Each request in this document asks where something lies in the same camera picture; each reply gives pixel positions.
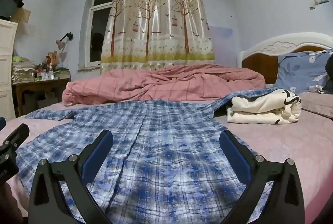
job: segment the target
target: window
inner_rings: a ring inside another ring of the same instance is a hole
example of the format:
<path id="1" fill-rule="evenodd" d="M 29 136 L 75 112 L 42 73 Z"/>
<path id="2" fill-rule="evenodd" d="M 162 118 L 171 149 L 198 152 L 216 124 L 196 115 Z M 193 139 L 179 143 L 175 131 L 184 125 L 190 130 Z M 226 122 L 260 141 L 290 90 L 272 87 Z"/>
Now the window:
<path id="1" fill-rule="evenodd" d="M 101 63 L 104 34 L 109 20 L 112 0 L 93 0 L 89 9 L 85 66 L 97 66 Z"/>

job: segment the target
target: white drawer cabinet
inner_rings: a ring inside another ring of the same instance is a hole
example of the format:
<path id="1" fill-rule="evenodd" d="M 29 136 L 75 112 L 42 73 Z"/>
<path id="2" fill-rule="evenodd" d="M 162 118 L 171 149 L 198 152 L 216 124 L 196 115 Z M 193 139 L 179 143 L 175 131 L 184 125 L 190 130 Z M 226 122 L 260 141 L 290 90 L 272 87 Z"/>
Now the white drawer cabinet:
<path id="1" fill-rule="evenodd" d="M 12 95 L 12 55 L 17 23 L 0 19 L 0 117 L 15 118 Z"/>
<path id="2" fill-rule="evenodd" d="M 0 19 L 0 55 L 13 55 L 17 23 Z"/>
<path id="3" fill-rule="evenodd" d="M 0 92 L 0 117 L 4 117 L 6 121 L 15 118 L 12 90 Z"/>
<path id="4" fill-rule="evenodd" d="M 0 91 L 12 89 L 12 56 L 0 55 Z"/>

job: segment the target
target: stack of books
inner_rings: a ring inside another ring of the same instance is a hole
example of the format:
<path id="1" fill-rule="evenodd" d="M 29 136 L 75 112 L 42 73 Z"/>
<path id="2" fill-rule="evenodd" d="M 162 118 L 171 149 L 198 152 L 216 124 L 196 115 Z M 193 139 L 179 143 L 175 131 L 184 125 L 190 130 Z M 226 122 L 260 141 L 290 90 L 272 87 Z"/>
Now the stack of books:
<path id="1" fill-rule="evenodd" d="M 69 69 L 60 67 L 54 71 L 54 78 L 55 79 L 66 79 L 66 78 L 71 78 L 71 73 Z"/>
<path id="2" fill-rule="evenodd" d="M 12 62 L 12 84 L 34 82 L 35 64 L 27 58 L 14 56 Z"/>

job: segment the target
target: window frame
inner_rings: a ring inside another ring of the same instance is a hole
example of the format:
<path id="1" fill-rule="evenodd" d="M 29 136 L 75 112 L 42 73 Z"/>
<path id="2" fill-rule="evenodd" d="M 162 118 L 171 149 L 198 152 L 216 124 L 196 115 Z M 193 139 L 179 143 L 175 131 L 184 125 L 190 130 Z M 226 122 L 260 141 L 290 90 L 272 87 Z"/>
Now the window frame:
<path id="1" fill-rule="evenodd" d="M 101 61 L 90 61 L 91 29 L 92 29 L 94 12 L 105 8 L 109 8 L 112 5 L 112 1 L 96 6 L 94 6 L 94 2 L 95 0 L 92 0 L 91 7 L 89 8 L 89 13 L 88 13 L 87 31 L 86 31 L 86 40 L 85 40 L 85 63 L 84 63 L 85 67 L 94 67 L 101 64 Z"/>

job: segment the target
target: tree print curtain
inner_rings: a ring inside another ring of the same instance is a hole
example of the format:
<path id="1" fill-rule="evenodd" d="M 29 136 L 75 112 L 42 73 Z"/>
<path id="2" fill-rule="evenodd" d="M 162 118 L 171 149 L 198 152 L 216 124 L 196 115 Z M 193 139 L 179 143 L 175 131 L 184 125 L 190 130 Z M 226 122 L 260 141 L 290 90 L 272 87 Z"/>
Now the tree print curtain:
<path id="1" fill-rule="evenodd" d="M 208 30 L 202 0 L 113 0 L 101 72 L 214 62 Z"/>

